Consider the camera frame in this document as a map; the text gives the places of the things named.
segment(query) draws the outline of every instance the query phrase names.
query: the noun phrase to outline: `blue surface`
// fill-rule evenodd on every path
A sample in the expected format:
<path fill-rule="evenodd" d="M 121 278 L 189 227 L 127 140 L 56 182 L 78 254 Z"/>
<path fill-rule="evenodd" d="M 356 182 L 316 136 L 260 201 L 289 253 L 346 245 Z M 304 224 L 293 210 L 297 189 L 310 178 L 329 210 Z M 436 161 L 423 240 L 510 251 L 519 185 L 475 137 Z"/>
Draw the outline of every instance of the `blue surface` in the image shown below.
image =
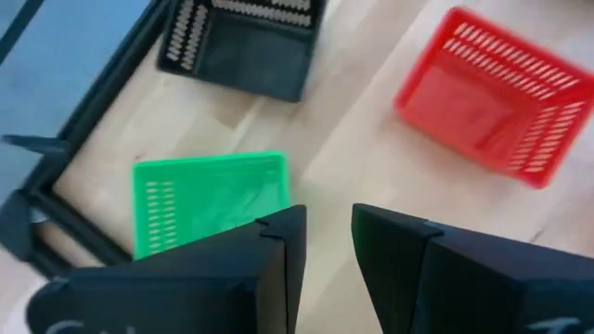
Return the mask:
<path fill-rule="evenodd" d="M 0 135 L 55 136 L 148 5 L 45 0 L 0 66 Z M 0 157 L 1 203 L 39 156 L 0 144 Z"/>

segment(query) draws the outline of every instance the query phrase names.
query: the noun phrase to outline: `black frame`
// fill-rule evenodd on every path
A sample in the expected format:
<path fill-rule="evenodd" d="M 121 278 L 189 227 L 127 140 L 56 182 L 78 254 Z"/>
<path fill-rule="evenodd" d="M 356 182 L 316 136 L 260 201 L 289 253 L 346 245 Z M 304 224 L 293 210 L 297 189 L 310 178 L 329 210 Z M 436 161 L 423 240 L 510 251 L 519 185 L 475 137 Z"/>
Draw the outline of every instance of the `black frame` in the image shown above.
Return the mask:
<path fill-rule="evenodd" d="M 23 16 L 18 14 L 17 19 L 21 20 L 15 19 L 17 22 L 13 22 L 9 28 L 16 27 L 8 36 L 10 43 L 0 45 L 0 63 L 42 2 L 43 0 L 29 0 L 21 10 Z M 15 190 L 0 207 L 0 243 L 19 260 L 28 262 L 47 278 L 59 276 L 74 265 L 38 236 L 36 224 L 32 221 L 33 211 L 44 214 L 103 264 L 132 261 L 131 254 L 56 194 L 53 185 L 161 35 L 169 4 L 169 0 L 152 0 L 148 4 L 56 138 L 19 135 L 3 137 L 8 144 L 40 153 L 43 158 L 32 169 L 22 187 Z"/>

